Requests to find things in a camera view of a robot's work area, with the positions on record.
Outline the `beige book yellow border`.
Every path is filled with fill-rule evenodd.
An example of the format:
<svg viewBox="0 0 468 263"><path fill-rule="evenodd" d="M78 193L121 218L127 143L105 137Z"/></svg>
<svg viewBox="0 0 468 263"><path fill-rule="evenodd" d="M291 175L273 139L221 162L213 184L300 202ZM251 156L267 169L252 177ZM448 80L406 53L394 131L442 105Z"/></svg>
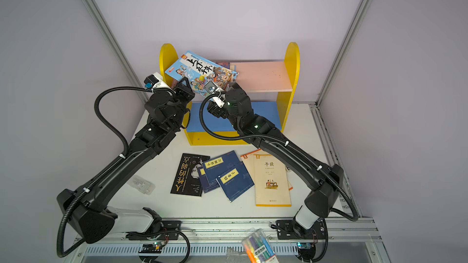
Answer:
<svg viewBox="0 0 468 263"><path fill-rule="evenodd" d="M272 155L253 160L257 207L290 207L290 184L285 165Z"/></svg>

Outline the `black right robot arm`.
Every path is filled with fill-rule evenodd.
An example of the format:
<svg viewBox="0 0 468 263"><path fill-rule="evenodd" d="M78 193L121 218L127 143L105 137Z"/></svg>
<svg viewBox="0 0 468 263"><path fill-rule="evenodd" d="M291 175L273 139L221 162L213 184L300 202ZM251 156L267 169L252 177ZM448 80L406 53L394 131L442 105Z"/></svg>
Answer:
<svg viewBox="0 0 468 263"><path fill-rule="evenodd" d="M238 136L222 136L211 131L204 121L206 110L217 118L228 119ZM329 166L291 142L270 120L254 113L249 96L241 88L206 97L200 105L199 117L209 135L224 141L243 140L252 144L277 158L302 179L310 193L295 221L303 228L311 228L316 220L327 218L330 213L347 215L334 207L338 197L346 194L342 188L342 167Z"/></svg>

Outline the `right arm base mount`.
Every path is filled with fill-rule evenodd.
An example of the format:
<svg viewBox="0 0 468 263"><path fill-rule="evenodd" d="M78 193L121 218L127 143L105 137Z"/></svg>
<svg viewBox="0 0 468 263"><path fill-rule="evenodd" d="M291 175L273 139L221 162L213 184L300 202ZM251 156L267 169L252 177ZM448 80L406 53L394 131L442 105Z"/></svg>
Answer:
<svg viewBox="0 0 468 263"><path fill-rule="evenodd" d="M276 220L270 227L276 231L279 240L322 240L328 238L325 220L317 220L311 228L306 229L294 219Z"/></svg>

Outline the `pink cartoon cover book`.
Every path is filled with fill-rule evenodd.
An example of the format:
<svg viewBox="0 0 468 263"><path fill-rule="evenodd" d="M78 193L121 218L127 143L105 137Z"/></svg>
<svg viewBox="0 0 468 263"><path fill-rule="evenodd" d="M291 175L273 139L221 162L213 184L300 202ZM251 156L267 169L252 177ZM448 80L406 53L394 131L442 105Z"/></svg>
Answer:
<svg viewBox="0 0 468 263"><path fill-rule="evenodd" d="M216 62L217 65L230 69L230 62Z"/></svg>

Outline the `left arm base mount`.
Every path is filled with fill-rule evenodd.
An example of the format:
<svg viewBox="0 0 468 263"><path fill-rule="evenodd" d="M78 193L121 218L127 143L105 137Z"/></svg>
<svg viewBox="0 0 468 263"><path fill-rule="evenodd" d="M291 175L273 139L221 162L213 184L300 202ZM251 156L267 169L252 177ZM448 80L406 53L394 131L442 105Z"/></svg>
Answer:
<svg viewBox="0 0 468 263"><path fill-rule="evenodd" d="M128 233L126 239L130 241L149 241L149 243L143 244L139 253L161 253L169 241L178 240L179 234L175 233L175 231L180 231L182 221L163 220L151 208L143 208L143 210L153 218L151 225L145 232Z"/></svg>

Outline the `beige book orange border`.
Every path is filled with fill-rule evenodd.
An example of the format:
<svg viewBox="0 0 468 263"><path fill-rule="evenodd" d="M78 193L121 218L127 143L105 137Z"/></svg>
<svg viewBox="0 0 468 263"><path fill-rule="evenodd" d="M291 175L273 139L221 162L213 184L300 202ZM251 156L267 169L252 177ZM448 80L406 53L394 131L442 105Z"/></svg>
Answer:
<svg viewBox="0 0 468 263"><path fill-rule="evenodd" d="M255 182L255 174L257 172L266 172L263 168L266 167L265 163L267 162L273 162L274 165L281 165L284 168L286 166L280 162L276 157L273 157L271 154L261 150L257 149L253 152L245 153L244 155L241 155L241 160L246 166L252 180Z"/></svg>

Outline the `blue cartoon cover book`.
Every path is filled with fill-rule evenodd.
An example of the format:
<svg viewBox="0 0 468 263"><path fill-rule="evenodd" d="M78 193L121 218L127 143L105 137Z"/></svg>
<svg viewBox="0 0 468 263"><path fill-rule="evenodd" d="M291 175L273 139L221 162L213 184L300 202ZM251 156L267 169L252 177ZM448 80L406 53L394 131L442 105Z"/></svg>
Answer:
<svg viewBox="0 0 468 263"><path fill-rule="evenodd" d="M214 81L219 87L226 90L230 83L236 81L238 76L237 71L221 67L190 51L187 51L166 69L165 74L177 81L187 77L191 89L203 97L204 85L207 82Z"/></svg>

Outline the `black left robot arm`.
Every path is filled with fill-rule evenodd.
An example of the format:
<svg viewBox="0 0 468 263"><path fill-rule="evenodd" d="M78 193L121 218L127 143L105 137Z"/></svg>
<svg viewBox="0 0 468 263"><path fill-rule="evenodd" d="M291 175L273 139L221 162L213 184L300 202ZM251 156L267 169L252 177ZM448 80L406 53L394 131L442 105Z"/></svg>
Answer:
<svg viewBox="0 0 468 263"><path fill-rule="evenodd" d="M150 93L145 103L149 117L146 125L127 141L100 111L104 96L115 91L140 91ZM189 112L187 105L195 93L190 82L183 77L174 88L163 86L156 76L145 80L145 87L117 86L99 94L94 103L95 114L122 142L123 151L103 170L76 190L65 189L57 196L62 219L57 232L57 253L64 257L70 250L64 249L65 229L70 225L81 237L71 249L84 242L92 244L101 240L115 226L118 216L107 209L112 197L147 162L162 153L183 128L184 116Z"/></svg>

